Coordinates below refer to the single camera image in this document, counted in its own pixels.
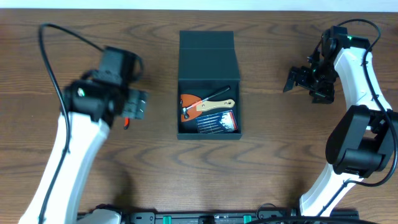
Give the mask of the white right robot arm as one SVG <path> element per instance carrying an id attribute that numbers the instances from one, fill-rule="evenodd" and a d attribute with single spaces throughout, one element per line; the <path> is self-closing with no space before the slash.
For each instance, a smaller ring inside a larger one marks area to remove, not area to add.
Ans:
<path id="1" fill-rule="evenodd" d="M 374 44 L 339 24 L 322 34 L 309 67 L 292 67 L 284 91 L 301 86 L 314 103 L 335 99 L 340 80 L 346 113 L 326 142 L 326 166 L 299 199 L 300 214 L 328 217 L 355 185 L 385 184 L 397 168 L 397 113 L 386 101 L 373 69 Z"/>

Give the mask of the orange scraper wooden handle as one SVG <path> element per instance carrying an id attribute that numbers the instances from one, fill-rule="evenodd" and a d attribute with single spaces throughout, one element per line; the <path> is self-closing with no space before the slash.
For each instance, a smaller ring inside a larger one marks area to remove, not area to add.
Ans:
<path id="1" fill-rule="evenodd" d="M 222 109 L 222 108 L 232 108 L 235 105 L 235 101 L 232 99 L 224 100 L 224 101 L 201 101 L 201 98 L 195 95 L 182 94 L 180 95 L 182 107 L 188 108 L 192 104 L 199 101 L 200 103 L 195 105 L 193 108 L 188 109 L 187 115 L 188 118 L 185 118 L 183 114 L 181 114 L 181 122 L 187 122 L 199 117 L 202 113 L 208 112 L 210 110 Z"/>

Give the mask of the small black handled hammer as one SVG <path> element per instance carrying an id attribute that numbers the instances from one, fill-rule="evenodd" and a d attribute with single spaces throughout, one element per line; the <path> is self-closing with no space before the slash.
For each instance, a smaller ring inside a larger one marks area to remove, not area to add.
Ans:
<path id="1" fill-rule="evenodd" d="M 207 97 L 205 97 L 205 98 L 201 98 L 201 101 L 204 102 L 204 101 L 208 101 L 208 100 L 210 100 L 210 99 L 213 99 L 213 98 L 215 98 L 216 96 L 219 96 L 219 95 L 222 95 L 223 93 L 226 93 L 226 92 L 229 91 L 230 89 L 231 89 L 230 86 L 223 87 L 223 88 L 219 89 L 218 91 L 212 93 L 210 96 L 207 96 Z M 199 103 L 200 103 L 200 102 L 197 101 L 196 103 L 192 104 L 192 105 L 189 106 L 188 108 L 186 108 L 186 107 L 183 108 L 183 107 L 182 107 L 181 100 L 180 100 L 180 114 L 183 114 L 185 118 L 188 118 L 188 115 L 187 115 L 188 109 L 193 108 L 195 105 L 197 105 L 197 104 L 199 104 Z"/>

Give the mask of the blue screwdriver set case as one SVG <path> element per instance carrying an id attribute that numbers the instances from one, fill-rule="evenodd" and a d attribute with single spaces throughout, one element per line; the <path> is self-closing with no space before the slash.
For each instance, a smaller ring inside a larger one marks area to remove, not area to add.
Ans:
<path id="1" fill-rule="evenodd" d="M 232 133 L 238 129 L 233 110 L 201 116 L 195 121 L 198 132 L 202 134 Z"/>

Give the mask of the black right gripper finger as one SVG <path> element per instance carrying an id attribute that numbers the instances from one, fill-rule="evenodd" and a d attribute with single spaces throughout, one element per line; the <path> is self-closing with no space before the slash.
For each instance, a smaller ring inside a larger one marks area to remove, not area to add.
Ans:
<path id="1" fill-rule="evenodd" d="M 333 96 L 330 95 L 324 95 L 321 93 L 317 92 L 312 92 L 312 103 L 318 103 L 318 104 L 331 104 L 333 103 Z"/>
<path id="2" fill-rule="evenodd" d="M 297 67 L 290 68 L 289 74 L 287 77 L 287 81 L 286 81 L 284 89 L 283 89 L 284 93 L 293 89 L 294 83 L 296 81 L 297 70 L 298 70 Z"/>

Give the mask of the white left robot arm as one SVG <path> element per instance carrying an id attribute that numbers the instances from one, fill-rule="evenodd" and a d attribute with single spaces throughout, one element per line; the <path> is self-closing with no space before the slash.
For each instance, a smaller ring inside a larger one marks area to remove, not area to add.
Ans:
<path id="1" fill-rule="evenodd" d="M 62 91 L 44 46 L 45 67 L 60 101 L 58 128 L 44 174 L 20 223 L 123 223 L 123 215 L 97 208 L 78 217 L 78 208 L 97 152 L 107 140 L 115 117 L 137 119 L 143 91 L 129 88 L 139 78 L 137 54 L 114 47 L 102 50 L 100 67 L 87 72 Z"/>

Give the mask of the red handled pliers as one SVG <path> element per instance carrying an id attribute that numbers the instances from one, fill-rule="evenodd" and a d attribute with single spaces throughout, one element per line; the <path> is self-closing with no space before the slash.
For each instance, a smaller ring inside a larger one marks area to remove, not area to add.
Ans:
<path id="1" fill-rule="evenodd" d="M 130 119 L 129 118 L 125 118 L 124 119 L 124 129 L 128 129 L 129 128 L 129 124 L 130 124 Z"/>

